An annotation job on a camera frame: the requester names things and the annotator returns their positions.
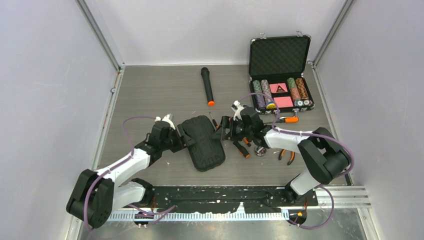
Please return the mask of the black tool kit case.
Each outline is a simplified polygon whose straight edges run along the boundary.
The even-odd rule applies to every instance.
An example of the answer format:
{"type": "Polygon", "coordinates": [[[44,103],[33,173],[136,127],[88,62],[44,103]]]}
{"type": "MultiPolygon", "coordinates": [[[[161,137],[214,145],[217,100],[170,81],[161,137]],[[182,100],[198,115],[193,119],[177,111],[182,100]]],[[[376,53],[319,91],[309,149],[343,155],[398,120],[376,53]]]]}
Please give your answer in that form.
{"type": "Polygon", "coordinates": [[[182,122],[185,130],[195,139],[189,152],[194,168],[200,172],[220,166],[226,155],[220,140],[213,140],[215,128],[205,115],[192,117],[182,122]]]}

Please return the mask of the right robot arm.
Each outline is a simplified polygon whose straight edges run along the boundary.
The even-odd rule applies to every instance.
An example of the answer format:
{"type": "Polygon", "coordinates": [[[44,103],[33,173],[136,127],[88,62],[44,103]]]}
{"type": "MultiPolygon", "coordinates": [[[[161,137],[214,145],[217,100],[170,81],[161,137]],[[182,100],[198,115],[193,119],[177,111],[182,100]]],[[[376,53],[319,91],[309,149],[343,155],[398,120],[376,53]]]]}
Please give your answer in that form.
{"type": "Polygon", "coordinates": [[[234,116],[223,116],[213,136],[221,141],[247,140],[265,149],[282,149],[297,153],[306,170],[284,187],[291,205],[299,205],[306,193],[345,174],[354,163],[347,148],[324,127],[314,131],[286,130],[265,124],[253,107],[234,107],[234,116]]]}

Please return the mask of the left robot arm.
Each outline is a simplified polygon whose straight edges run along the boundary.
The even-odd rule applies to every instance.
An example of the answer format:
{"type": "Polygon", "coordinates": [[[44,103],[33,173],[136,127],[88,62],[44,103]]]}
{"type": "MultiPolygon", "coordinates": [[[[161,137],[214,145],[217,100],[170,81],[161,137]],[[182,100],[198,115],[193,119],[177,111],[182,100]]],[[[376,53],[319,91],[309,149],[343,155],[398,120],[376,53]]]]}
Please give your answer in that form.
{"type": "Polygon", "coordinates": [[[89,229],[101,227],[115,210],[130,204],[148,207],[155,198],[152,184],[133,178],[150,167],[164,151],[176,153],[186,147],[185,132],[170,120],[158,120],[151,132],[131,151],[113,164],[83,170],[75,183],[65,210],[84,221],[89,229]]]}

